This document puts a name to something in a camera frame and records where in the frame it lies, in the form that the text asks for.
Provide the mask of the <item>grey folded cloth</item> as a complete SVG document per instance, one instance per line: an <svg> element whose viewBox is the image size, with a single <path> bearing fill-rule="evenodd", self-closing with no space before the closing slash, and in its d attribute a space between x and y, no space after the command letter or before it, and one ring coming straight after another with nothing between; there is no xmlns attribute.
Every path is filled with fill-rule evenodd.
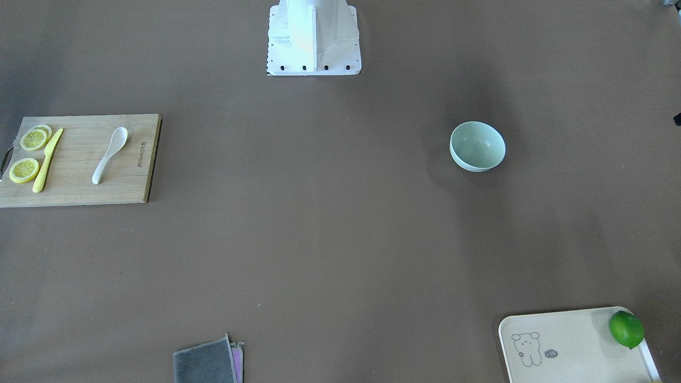
<svg viewBox="0 0 681 383"><path fill-rule="evenodd" d="M223 338L173 353L175 382L236 382L231 340Z"/></svg>

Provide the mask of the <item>pink folded cloth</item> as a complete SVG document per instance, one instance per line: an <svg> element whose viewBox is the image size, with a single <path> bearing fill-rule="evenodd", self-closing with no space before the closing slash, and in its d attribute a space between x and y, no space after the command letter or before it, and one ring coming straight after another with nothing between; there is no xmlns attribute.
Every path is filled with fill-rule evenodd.
<svg viewBox="0 0 681 383"><path fill-rule="evenodd" d="M236 376L236 382L243 383L244 374L244 359L245 355L243 352L243 342L231 342L231 354L232 361L234 364L234 373Z"/></svg>

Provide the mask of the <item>yellow plastic knife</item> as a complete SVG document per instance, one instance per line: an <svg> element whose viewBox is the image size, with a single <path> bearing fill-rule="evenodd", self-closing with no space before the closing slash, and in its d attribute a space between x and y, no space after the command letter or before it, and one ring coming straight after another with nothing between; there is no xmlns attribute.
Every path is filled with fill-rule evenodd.
<svg viewBox="0 0 681 383"><path fill-rule="evenodd" d="M34 193L42 192L45 187L46 179L49 173L49 166L51 165L51 161L53 160L53 155L54 151L56 150L56 146L58 145L61 136L63 136L63 132L64 132L63 128L58 129L56 133L54 133L53 137L49 139L49 142L46 144L44 148L44 160L41 164L41 167L39 168L37 176L34 179L34 184L32 184L32 192Z"/></svg>

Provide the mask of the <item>upper lemon slice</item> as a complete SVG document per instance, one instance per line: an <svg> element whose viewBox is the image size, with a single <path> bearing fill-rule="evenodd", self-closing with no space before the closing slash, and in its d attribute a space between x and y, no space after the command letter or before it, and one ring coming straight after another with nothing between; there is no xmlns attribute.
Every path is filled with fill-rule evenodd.
<svg viewBox="0 0 681 383"><path fill-rule="evenodd" d="M20 146L25 151L36 151L46 145L50 137L45 129L31 129L20 139Z"/></svg>

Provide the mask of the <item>green lime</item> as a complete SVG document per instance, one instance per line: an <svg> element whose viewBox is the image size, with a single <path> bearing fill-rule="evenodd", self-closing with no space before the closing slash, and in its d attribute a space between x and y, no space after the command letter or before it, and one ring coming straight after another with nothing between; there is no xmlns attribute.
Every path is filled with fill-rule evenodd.
<svg viewBox="0 0 681 383"><path fill-rule="evenodd" d="M611 337L623 347L634 349L644 341L645 330L640 319L624 310L616 311L610 318Z"/></svg>

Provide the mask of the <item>white ceramic spoon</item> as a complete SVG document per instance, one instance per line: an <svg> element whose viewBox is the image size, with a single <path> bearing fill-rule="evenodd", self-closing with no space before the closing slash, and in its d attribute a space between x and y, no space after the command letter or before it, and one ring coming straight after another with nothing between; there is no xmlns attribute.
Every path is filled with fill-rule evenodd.
<svg viewBox="0 0 681 383"><path fill-rule="evenodd" d="M128 141L127 128L118 127L115 129L115 131L113 131L113 134L110 138L109 147L107 148L107 151L105 151L104 156L99 161L97 167L95 168L95 171L93 172L92 176L93 185L100 184L101 179L104 175L105 168L109 163L109 160L111 160L112 157L114 157L120 150L122 150L122 148L124 148L127 141Z"/></svg>

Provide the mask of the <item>lower lemon slice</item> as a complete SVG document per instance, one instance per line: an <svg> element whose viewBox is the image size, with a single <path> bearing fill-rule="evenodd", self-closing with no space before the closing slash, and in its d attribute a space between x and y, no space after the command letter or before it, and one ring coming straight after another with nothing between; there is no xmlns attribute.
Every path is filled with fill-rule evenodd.
<svg viewBox="0 0 681 383"><path fill-rule="evenodd" d="M26 184L37 176L40 163L34 158L23 158L15 162L10 168L9 177L15 184Z"/></svg>

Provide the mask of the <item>light green bowl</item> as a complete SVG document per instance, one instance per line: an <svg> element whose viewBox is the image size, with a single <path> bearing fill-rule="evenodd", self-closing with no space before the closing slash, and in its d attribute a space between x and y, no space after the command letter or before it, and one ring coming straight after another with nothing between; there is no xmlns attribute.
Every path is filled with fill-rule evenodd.
<svg viewBox="0 0 681 383"><path fill-rule="evenodd" d="M453 129L449 150L459 167L470 172L486 172L500 165L506 156L503 136L479 121L462 123Z"/></svg>

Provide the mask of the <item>cream rabbit tray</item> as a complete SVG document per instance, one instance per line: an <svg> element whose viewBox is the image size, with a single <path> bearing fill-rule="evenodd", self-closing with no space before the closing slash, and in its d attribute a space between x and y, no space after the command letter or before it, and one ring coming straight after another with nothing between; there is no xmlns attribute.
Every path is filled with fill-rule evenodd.
<svg viewBox="0 0 681 383"><path fill-rule="evenodd" d="M632 349L610 332L622 307L512 315L499 339L511 382L660 382L647 342Z"/></svg>

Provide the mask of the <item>bamboo cutting board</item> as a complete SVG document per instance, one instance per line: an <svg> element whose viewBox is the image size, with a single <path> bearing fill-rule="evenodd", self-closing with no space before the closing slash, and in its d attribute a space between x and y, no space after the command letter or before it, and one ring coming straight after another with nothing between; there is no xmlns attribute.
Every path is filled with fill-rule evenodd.
<svg viewBox="0 0 681 383"><path fill-rule="evenodd" d="M2 176L1 206L41 207L146 203L150 194L160 137L159 114L25 116L15 136L7 167L33 157L42 162L44 151L25 151L20 138L37 124L63 134L49 164L44 189L32 191L32 182L15 184L9 172ZM127 129L126 145L107 163L101 182L92 183L95 169L109 147L116 128Z"/></svg>

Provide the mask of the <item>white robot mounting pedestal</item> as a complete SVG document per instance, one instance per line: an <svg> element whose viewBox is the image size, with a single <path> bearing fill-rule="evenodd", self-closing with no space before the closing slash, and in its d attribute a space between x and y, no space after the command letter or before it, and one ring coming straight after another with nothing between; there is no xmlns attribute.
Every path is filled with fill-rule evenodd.
<svg viewBox="0 0 681 383"><path fill-rule="evenodd" d="M280 1L269 10L269 76L350 76L362 72L355 7L346 1Z"/></svg>

